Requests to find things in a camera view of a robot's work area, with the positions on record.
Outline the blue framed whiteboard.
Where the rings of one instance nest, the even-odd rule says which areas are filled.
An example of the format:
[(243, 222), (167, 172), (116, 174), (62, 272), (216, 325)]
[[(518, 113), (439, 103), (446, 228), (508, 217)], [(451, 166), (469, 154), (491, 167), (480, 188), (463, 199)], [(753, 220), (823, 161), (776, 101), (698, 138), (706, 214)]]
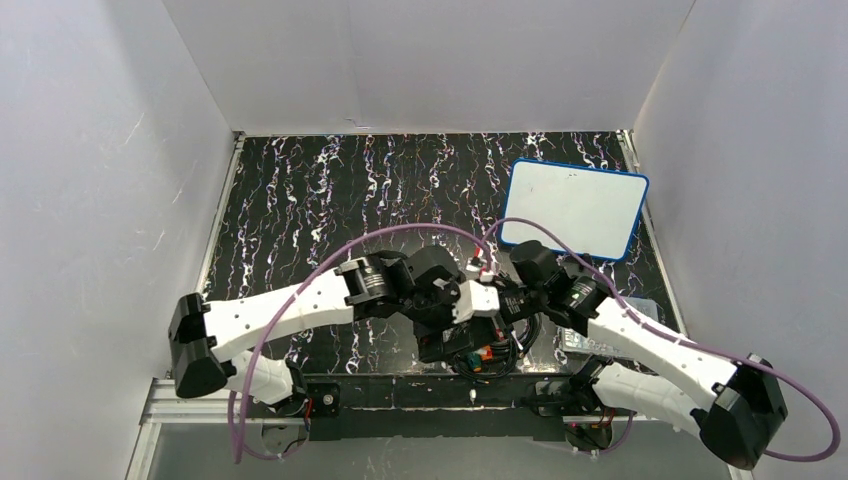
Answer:
[(563, 248), (531, 224), (554, 234), (578, 254), (602, 260), (625, 258), (637, 230), (649, 179), (641, 174), (520, 158), (511, 168), (498, 227), (506, 245), (538, 240)]

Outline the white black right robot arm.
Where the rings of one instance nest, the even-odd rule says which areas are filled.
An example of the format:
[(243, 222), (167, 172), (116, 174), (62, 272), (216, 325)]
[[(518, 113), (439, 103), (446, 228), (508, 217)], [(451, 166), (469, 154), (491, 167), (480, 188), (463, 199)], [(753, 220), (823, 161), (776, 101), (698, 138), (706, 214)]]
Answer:
[(639, 412), (699, 438), (716, 457), (753, 469), (788, 416), (771, 365), (699, 350), (697, 344), (634, 309), (605, 282), (569, 274), (537, 240), (510, 261), (527, 293), (523, 305), (563, 328), (622, 352), (648, 368), (615, 361), (590, 369), (588, 387), (604, 407)]

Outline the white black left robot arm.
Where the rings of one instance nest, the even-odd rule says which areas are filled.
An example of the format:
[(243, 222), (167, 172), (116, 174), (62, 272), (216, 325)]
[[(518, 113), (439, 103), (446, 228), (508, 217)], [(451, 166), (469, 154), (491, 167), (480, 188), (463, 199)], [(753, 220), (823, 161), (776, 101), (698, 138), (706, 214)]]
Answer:
[(199, 293), (176, 304), (168, 340), (176, 395), (194, 399), (223, 389), (276, 404), (305, 392), (290, 363), (254, 354), (260, 340), (400, 314), (441, 334), (495, 317), (497, 290), (466, 278), (441, 246), (411, 256), (379, 251), (344, 262), (310, 282), (230, 301)]

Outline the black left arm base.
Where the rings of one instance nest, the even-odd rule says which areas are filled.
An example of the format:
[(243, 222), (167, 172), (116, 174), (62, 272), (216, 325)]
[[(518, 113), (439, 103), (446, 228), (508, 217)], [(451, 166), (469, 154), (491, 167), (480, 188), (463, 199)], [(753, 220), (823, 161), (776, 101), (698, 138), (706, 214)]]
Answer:
[(335, 418), (339, 414), (341, 388), (336, 382), (309, 382), (306, 389), (266, 407), (267, 420), (260, 438), (269, 455), (277, 458), (294, 453), (310, 439), (315, 419)]

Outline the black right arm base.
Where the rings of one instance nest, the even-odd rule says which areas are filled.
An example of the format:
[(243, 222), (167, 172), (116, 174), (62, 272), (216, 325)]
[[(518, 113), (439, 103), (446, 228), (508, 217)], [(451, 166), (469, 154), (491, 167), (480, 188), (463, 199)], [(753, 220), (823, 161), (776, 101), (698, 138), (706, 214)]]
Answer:
[(564, 421), (566, 441), (575, 452), (590, 456), (619, 448), (634, 424), (634, 412), (603, 404), (590, 382), (573, 379), (531, 384), (520, 404), (539, 417), (581, 417)]

